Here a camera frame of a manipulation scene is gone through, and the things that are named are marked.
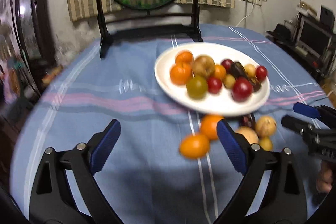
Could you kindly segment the right hand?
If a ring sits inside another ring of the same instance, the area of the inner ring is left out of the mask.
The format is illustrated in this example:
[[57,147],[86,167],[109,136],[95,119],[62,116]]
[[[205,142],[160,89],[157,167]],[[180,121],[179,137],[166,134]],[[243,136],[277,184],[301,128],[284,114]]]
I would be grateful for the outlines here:
[[319,193],[329,193],[333,184],[333,165],[326,161],[321,161],[316,188]]

